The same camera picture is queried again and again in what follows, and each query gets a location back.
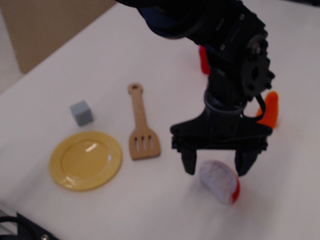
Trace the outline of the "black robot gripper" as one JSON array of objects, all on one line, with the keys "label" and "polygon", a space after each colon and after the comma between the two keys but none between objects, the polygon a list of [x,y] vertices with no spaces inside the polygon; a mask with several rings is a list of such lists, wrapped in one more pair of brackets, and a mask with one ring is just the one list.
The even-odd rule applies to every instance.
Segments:
[{"label": "black robot gripper", "polygon": [[181,153],[186,173],[194,175],[197,150],[236,150],[235,168],[239,177],[248,173],[258,154],[268,147],[271,127],[252,118],[221,115],[205,108],[196,118],[170,128],[171,146]]}]

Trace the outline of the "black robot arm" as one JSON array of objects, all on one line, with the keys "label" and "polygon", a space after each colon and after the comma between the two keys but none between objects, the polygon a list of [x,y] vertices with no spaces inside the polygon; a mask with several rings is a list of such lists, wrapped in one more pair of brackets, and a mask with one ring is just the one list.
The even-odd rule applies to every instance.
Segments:
[{"label": "black robot arm", "polygon": [[209,66],[205,108],[195,119],[173,125],[172,147],[181,154],[185,171],[193,175],[197,150],[235,150],[235,167],[244,176],[267,149],[272,128],[262,115],[245,116],[256,99],[262,112],[262,92],[270,89],[265,24],[240,0],[124,0],[136,8],[149,29],[167,39],[188,38],[204,48]]}]

